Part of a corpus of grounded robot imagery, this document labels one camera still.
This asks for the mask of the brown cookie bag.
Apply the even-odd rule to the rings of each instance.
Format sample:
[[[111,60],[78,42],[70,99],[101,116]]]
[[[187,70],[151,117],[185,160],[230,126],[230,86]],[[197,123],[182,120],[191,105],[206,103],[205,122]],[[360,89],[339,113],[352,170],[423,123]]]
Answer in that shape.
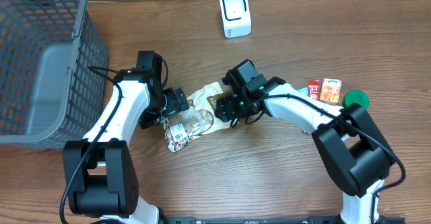
[[[179,152],[199,137],[230,127],[229,122],[215,116],[216,100],[222,97],[224,92],[218,82],[207,84],[187,97],[188,110],[163,119],[170,152]]]

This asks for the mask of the teal snack packet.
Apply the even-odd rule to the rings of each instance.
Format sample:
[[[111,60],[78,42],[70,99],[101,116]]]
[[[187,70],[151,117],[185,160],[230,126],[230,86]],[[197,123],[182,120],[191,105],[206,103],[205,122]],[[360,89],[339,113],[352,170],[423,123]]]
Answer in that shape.
[[[304,96],[309,96],[309,92],[308,92],[308,88],[307,87],[303,87],[301,89],[297,90],[298,93],[304,95]]]

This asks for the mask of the red snack stick packet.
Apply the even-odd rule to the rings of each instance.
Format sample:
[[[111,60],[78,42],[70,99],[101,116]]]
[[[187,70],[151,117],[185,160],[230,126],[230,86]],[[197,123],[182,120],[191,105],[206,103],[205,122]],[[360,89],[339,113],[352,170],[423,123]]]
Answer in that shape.
[[[308,81],[308,96],[314,100],[319,100],[319,96],[320,96],[319,80],[312,79]]]

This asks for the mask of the green lid jar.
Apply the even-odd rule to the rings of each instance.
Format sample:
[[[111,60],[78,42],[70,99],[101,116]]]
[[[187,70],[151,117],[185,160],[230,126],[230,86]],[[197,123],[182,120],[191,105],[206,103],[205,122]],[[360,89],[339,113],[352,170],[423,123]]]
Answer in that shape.
[[[367,109],[370,105],[369,97],[366,93],[359,89],[351,90],[347,92],[342,99],[342,106],[344,108],[352,105],[359,104],[363,108]]]

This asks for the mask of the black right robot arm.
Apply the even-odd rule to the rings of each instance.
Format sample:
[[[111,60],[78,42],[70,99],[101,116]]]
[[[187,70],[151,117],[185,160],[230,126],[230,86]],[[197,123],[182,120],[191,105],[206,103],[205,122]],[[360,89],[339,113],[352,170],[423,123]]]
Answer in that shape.
[[[215,115],[235,127],[240,119],[266,114],[310,134],[328,175],[343,193],[336,217],[310,217],[309,223],[404,223],[377,211],[390,168],[399,159],[367,110],[343,108],[305,96],[278,77],[266,79],[245,60],[227,71],[222,82],[232,95],[217,100]]]

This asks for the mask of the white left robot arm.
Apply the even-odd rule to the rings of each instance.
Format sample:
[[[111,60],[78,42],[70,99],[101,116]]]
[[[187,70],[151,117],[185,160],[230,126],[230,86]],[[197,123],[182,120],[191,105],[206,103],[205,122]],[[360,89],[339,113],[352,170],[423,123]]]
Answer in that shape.
[[[59,206],[97,223],[167,223],[161,208],[139,195],[129,143],[146,129],[189,109],[182,89],[167,88],[168,65],[154,51],[140,51],[136,66],[115,71],[111,98],[95,125],[63,148],[66,188]]]

